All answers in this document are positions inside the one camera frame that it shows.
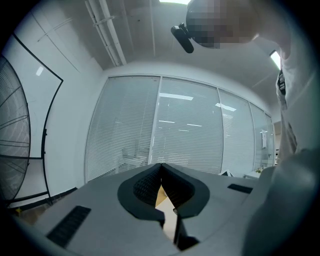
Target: floor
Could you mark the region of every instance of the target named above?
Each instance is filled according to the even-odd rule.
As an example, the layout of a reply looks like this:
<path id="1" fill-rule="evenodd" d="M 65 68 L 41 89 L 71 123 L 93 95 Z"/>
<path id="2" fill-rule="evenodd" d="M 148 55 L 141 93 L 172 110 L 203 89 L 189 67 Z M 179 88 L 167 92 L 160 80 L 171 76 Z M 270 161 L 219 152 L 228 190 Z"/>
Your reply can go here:
<path id="1" fill-rule="evenodd" d="M 178 219 L 178 216 L 174 212 L 174 205 L 170 201 L 169 197 L 165 197 L 165 199 L 155 208 L 164 213 L 165 220 L 163 225 L 163 232 L 173 242 L 175 238 Z"/>
<path id="2" fill-rule="evenodd" d="M 156 199 L 156 203 L 155 206 L 157 207 L 159 204 L 161 204 L 165 199 L 167 198 L 167 196 L 165 195 L 165 191 L 163 189 L 163 187 L 161 186 L 158 192 L 158 196 Z M 56 203 L 57 201 L 63 199 L 63 197 L 57 199 L 57 200 L 53 200 L 53 203 Z M 50 205 L 48 203 L 45 203 L 43 205 L 40 205 L 38 207 L 32 208 L 32 209 L 28 209 L 28 210 L 24 210 L 19 212 L 19 210 L 15 211 L 15 215 L 17 215 L 18 217 L 20 217 L 21 219 L 23 219 L 25 222 L 27 222 L 30 225 L 33 225 L 34 223 L 36 223 L 37 219 L 50 207 Z"/>
<path id="3" fill-rule="evenodd" d="M 61 200 L 63 198 L 64 198 L 64 196 L 61 198 L 55 199 L 52 202 L 53 202 L 53 204 L 55 204 L 56 202 L 58 202 L 59 200 Z M 14 215 L 20 217 L 26 223 L 33 225 L 36 223 L 37 219 L 50 207 L 51 207 L 50 204 L 45 203 L 45 204 L 40 205 L 38 207 L 24 210 L 24 211 L 19 211 L 19 209 L 17 209 L 14 212 Z"/>

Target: black line on wall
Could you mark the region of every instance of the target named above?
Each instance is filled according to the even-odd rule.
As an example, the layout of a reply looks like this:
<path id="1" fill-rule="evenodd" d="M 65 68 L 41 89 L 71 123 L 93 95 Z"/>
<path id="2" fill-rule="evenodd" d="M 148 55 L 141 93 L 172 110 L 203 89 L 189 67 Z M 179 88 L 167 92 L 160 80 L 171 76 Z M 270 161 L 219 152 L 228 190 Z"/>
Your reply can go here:
<path id="1" fill-rule="evenodd" d="M 51 200 L 53 200 L 53 201 L 54 200 L 58 200 L 58 199 L 60 199 L 62 197 L 65 197 L 65 196 L 71 194 L 72 192 L 74 192 L 76 190 L 77 190 L 77 188 L 74 187 L 74 188 L 72 188 L 72 189 L 70 189 L 70 190 L 68 190 L 66 192 L 63 192 L 63 193 L 60 193 L 60 194 L 56 194 L 56 195 L 51 197 Z M 36 194 L 34 196 L 31 195 L 30 197 L 35 198 L 35 197 L 44 196 L 46 194 L 47 194 L 47 192 L 42 192 L 42 193 Z M 36 202 L 33 202 L 33 203 L 28 203 L 28 204 L 25 204 L 25 205 L 22 205 L 22 206 L 19 206 L 19 207 L 13 207 L 13 208 L 10 208 L 9 211 L 10 212 L 15 212 L 16 209 L 20 209 L 22 211 L 26 211 L 26 210 L 29 210 L 29 209 L 32 209 L 32 208 L 35 208 L 35 207 L 38 207 L 38 206 L 42 206 L 42 205 L 44 205 L 46 203 L 48 203 L 48 198 L 42 199 L 42 200 L 39 200 L 39 201 L 36 201 Z"/>
<path id="2" fill-rule="evenodd" d="M 46 136 L 47 136 L 47 129 L 46 129 L 46 125 L 47 125 L 47 121 L 48 121 L 48 117 L 49 117 L 49 113 L 50 113 L 50 110 L 51 110 L 51 107 L 52 107 L 52 104 L 54 103 L 54 100 L 56 98 L 56 95 L 62 85 L 62 83 L 64 82 L 64 80 L 58 76 L 55 72 L 53 72 L 47 65 L 45 65 L 36 55 L 34 55 L 26 46 L 25 44 L 17 37 L 16 34 L 12 34 L 13 37 L 18 41 L 18 43 L 32 56 L 34 57 L 42 66 L 44 66 L 50 73 L 52 73 L 56 78 L 58 78 L 61 82 L 58 86 L 58 88 L 56 89 L 54 95 L 53 95 L 53 98 L 51 100 L 51 103 L 49 105 L 49 108 L 48 108 L 48 111 L 46 113 L 46 117 L 45 117 L 45 121 L 44 121 L 44 126 L 43 126 L 43 133 L 42 133 L 42 141 L 41 141 L 41 157 L 30 157 L 29 155 L 29 158 L 30 159 L 42 159 L 42 166 L 43 166 L 43 176 L 44 176 L 44 182 L 45 182 L 45 187 L 46 187 L 46 191 L 47 191 L 47 194 L 49 196 L 49 200 L 52 204 L 52 198 L 50 196 L 50 191 L 49 191 L 49 187 L 48 187 L 48 182 L 47 182 L 47 175 L 46 175 L 46 165 L 45 165 L 45 144 L 46 144 Z"/>

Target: ceiling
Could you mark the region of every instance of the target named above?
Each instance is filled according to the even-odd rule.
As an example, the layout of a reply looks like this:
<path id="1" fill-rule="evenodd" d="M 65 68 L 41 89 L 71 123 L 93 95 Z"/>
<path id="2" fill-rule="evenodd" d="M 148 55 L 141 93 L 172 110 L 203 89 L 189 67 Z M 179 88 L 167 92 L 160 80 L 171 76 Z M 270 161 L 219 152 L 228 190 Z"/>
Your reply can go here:
<path id="1" fill-rule="evenodd" d="M 172 26 L 185 22 L 186 5 L 161 3 L 159 0 L 106 0 L 106 2 L 110 15 L 114 16 L 112 21 L 127 63 L 150 60 L 196 66 L 251 88 L 269 104 L 277 101 L 275 81 L 279 70 L 269 57 L 269 54 L 277 49 L 273 42 L 257 38 L 253 42 L 228 49 L 208 49 L 192 42 L 194 53 L 188 54 L 180 47 L 170 31 Z M 63 9 L 73 18 L 72 23 L 78 27 L 80 36 L 82 35 L 87 48 L 100 66 L 103 69 L 113 67 L 93 27 L 85 3 L 69 0 L 68 4 L 63 4 Z M 99 9 L 99 12 L 99 15 L 104 17 L 102 9 Z M 103 26 L 108 31 L 106 23 L 103 23 Z"/>

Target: person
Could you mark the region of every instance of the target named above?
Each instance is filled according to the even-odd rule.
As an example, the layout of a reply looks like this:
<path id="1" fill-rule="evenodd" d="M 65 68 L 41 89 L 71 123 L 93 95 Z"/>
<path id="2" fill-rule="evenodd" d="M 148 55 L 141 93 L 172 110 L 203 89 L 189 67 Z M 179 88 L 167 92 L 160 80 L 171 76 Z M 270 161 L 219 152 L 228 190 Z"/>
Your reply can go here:
<path id="1" fill-rule="evenodd" d="M 270 0 L 191 0 L 187 29 L 208 48 L 221 49 L 257 37 L 275 42 L 281 58 L 276 94 L 281 111 L 277 162 L 320 146 L 318 64 L 304 34 Z"/>

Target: black strip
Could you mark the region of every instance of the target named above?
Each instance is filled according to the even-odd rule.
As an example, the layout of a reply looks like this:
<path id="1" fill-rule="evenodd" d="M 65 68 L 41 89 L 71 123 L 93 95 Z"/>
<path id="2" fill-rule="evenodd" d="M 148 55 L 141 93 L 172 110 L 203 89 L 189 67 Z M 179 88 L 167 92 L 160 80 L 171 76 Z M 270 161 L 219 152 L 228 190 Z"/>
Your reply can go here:
<path id="1" fill-rule="evenodd" d="M 16 146 L 16 145 L 6 145 L 6 144 L 0 144 L 0 146 L 17 147 L 17 148 L 29 148 L 29 146 Z"/>
<path id="2" fill-rule="evenodd" d="M 3 104 L 5 104 L 5 102 L 16 92 L 16 91 L 18 91 L 20 88 L 22 87 L 22 85 L 21 85 L 21 83 L 20 83 L 20 86 L 18 87 L 18 88 L 16 88 L 13 92 L 11 92 L 11 94 L 4 100 L 4 102 L 2 102 L 1 103 L 1 105 L 0 105 L 0 108 L 1 108 L 1 106 L 3 105 Z"/>
<path id="3" fill-rule="evenodd" d="M 199 241 L 193 237 L 188 236 L 184 223 L 182 221 L 181 216 L 178 214 L 177 220 L 176 220 L 176 227 L 175 227 L 175 233 L 174 233 L 174 239 L 173 243 L 181 250 L 186 250 L 196 244 L 199 243 Z"/>
<path id="4" fill-rule="evenodd" d="M 5 140 L 5 139 L 0 139 L 0 142 L 12 142 L 12 143 L 22 143 L 22 144 L 28 144 L 28 145 L 30 145 L 30 143 L 28 143 L 28 142 Z"/>
<path id="5" fill-rule="evenodd" d="M 243 193 L 246 193 L 246 194 L 250 194 L 251 191 L 253 190 L 252 187 L 241 186 L 241 185 L 237 185 L 237 184 L 229 185 L 228 189 L 239 191 L 239 192 L 243 192 Z"/>
<path id="6" fill-rule="evenodd" d="M 2 123 L 2 124 L 0 124 L 0 126 L 3 126 L 3 125 L 5 125 L 5 124 L 7 124 L 7 123 L 10 123 L 10 122 L 12 122 L 13 120 L 17 120 L 17 119 L 19 119 L 19 118 L 23 118 L 23 117 L 28 117 L 27 115 L 22 115 L 22 116 L 19 116 L 19 117 L 17 117 L 17 118 L 14 118 L 14 119 L 12 119 L 12 120 L 10 120 L 10 121 L 8 121 L 8 122 L 4 122 L 4 123 Z"/>
<path id="7" fill-rule="evenodd" d="M 20 119 L 20 120 L 18 120 L 18 121 L 14 121 L 14 122 L 12 122 L 12 123 L 9 123 L 9 122 L 13 121 L 13 120 L 11 120 L 11 121 L 7 122 L 7 123 L 9 123 L 9 124 L 7 124 L 7 125 L 4 126 L 4 127 L 1 127 L 0 130 L 2 130 L 3 128 L 6 128 L 6 127 L 8 127 L 8 126 L 10 126 L 10 125 L 13 125 L 13 124 L 15 124 L 15 123 L 17 123 L 17 122 L 23 121 L 23 120 L 25 120 L 26 118 L 28 118 L 28 116 L 26 116 L 25 118 Z"/>
<path id="8" fill-rule="evenodd" d="M 19 44 L 28 52 L 32 55 L 32 57 L 34 57 L 38 62 L 41 63 L 41 65 L 43 65 L 49 72 L 51 72 L 55 77 L 57 77 L 58 79 L 60 79 L 61 81 L 63 81 L 63 79 L 58 76 L 55 72 L 53 72 L 50 68 L 48 68 L 48 66 L 46 64 L 44 64 L 36 55 L 34 55 L 25 45 L 23 42 L 20 41 L 20 39 L 17 37 L 17 35 L 15 33 L 12 34 L 13 37 L 19 42 Z"/>
<path id="9" fill-rule="evenodd" d="M 46 237 L 57 245 L 66 247 L 90 211 L 90 208 L 77 205 Z"/>
<path id="10" fill-rule="evenodd" d="M 41 197 L 41 196 L 44 196 L 44 195 L 47 195 L 47 194 L 48 194 L 48 192 L 45 191 L 45 192 L 41 192 L 41 193 L 38 193 L 38 194 L 33 194 L 33 195 L 28 195 L 28 196 L 24 196 L 24 197 L 20 197 L 20 198 L 15 198 L 15 199 L 12 199 L 12 200 L 5 200 L 4 202 L 8 203 L 8 204 L 12 204 L 12 203 L 15 203 L 15 202 L 21 202 L 21 201 L 32 199 L 32 198 Z"/>
<path id="11" fill-rule="evenodd" d="M 72 193 L 73 191 L 77 190 L 76 187 L 66 191 L 66 192 L 63 192 L 63 193 L 60 193 L 60 194 L 56 194 L 54 196 L 51 197 L 52 200 L 58 200 L 59 198 L 62 198 L 70 193 Z M 30 197 L 33 197 L 36 198 L 36 197 L 39 197 L 40 194 L 36 194 L 36 195 L 31 195 Z M 39 200 L 39 201 L 36 201 L 36 202 L 33 202 L 33 203 L 28 203 L 28 204 L 25 204 L 25 205 L 22 205 L 22 206 L 19 206 L 19 207 L 14 207 L 14 208 L 9 208 L 10 211 L 15 211 L 16 209 L 20 209 L 22 211 L 26 211 L 26 210 L 29 210 L 29 209 L 32 209 L 32 208 L 35 208 L 35 207 L 38 207 L 38 206 L 42 206 L 44 204 L 47 204 L 48 203 L 48 198 L 45 198 L 45 199 L 42 199 L 42 200 Z"/>
<path id="12" fill-rule="evenodd" d="M 51 107 L 52 107 L 52 104 L 54 103 L 54 100 L 55 100 L 55 97 L 62 85 L 62 83 L 64 82 L 64 80 L 58 76 L 55 72 L 53 72 L 49 67 L 47 67 L 47 65 L 45 65 L 36 55 L 34 55 L 25 45 L 23 42 L 20 41 L 20 39 L 16 36 L 15 33 L 12 34 L 13 37 L 18 41 L 18 43 L 32 56 L 34 57 L 39 63 L 41 63 L 41 65 L 43 65 L 50 73 L 52 73 L 56 78 L 60 79 L 61 80 L 61 83 L 59 84 L 58 88 L 56 89 L 54 95 L 53 95 L 53 98 L 51 100 L 51 103 L 49 105 L 49 109 L 48 109 L 48 112 L 46 113 L 46 117 L 45 117 L 45 121 L 44 121 L 44 125 L 43 125 L 43 133 L 42 133 L 42 142 L 41 142 L 41 158 L 42 159 L 42 165 L 43 165 L 43 176 L 44 176 L 44 182 L 45 182 L 45 187 L 46 187 L 46 190 L 48 192 L 48 196 L 49 196 L 49 199 L 51 201 L 51 204 L 52 204 L 52 199 L 51 199 L 51 196 L 50 196 L 50 191 L 49 191 L 49 187 L 48 187 L 48 182 L 47 182 L 47 175 L 46 175 L 46 167 L 45 167 L 45 144 L 46 144 L 46 135 L 47 135 L 47 129 L 46 129 L 46 125 L 47 125 L 47 121 L 48 121 L 48 116 L 49 116 L 49 113 L 50 113 L 50 110 L 51 110 Z"/>
<path id="13" fill-rule="evenodd" d="M 24 156 L 14 156 L 14 155 L 5 155 L 0 154 L 0 158 L 12 158 L 12 159 L 35 159 L 35 160 L 41 160 L 41 157 L 24 157 Z"/>

